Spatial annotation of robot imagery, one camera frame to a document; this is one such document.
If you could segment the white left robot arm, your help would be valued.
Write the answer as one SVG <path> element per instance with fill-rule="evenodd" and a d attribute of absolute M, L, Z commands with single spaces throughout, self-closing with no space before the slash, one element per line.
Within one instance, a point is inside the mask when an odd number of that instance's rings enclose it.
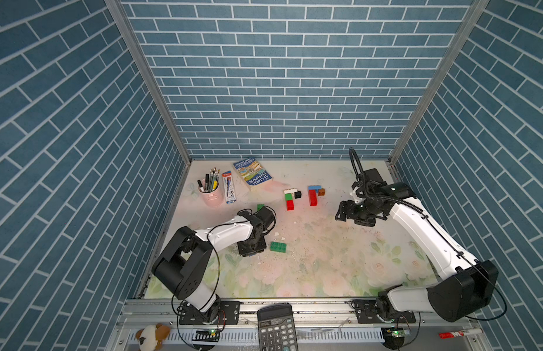
<path fill-rule="evenodd" d="M 174 298 L 193 308 L 196 319 L 211 323 L 223 315 L 216 289 L 203 282 L 211 256 L 237 245 L 242 257 L 262 253 L 265 236 L 277 223 L 275 211 L 263 206 L 257 211 L 242 209 L 229 221 L 212 228 L 192 230 L 179 228 L 154 261 L 152 274 Z"/>

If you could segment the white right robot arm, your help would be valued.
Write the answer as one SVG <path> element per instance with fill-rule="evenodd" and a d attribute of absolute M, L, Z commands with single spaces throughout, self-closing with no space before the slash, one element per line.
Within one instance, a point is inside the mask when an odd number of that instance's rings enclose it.
<path fill-rule="evenodd" d="M 372 308 L 386 323 L 406 312 L 434 312 L 456 322 L 487 307 L 497 288 L 498 269 L 481 261 L 455 241 L 425 209 L 413 190 L 402 182 L 388 184 L 375 169 L 365 170 L 355 149 L 349 150 L 356 181 L 351 199 L 340 203 L 335 219 L 374 227 L 379 220 L 398 222 L 421 248 L 439 276 L 427 287 L 394 286 L 378 293 Z"/>

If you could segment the green long lego brick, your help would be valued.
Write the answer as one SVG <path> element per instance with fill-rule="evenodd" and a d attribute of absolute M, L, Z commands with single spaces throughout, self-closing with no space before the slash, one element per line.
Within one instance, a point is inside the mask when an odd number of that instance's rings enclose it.
<path fill-rule="evenodd" d="M 272 252 L 279 252 L 279 253 L 286 253 L 287 252 L 287 244 L 280 243 L 280 242 L 271 242 L 269 249 Z"/>

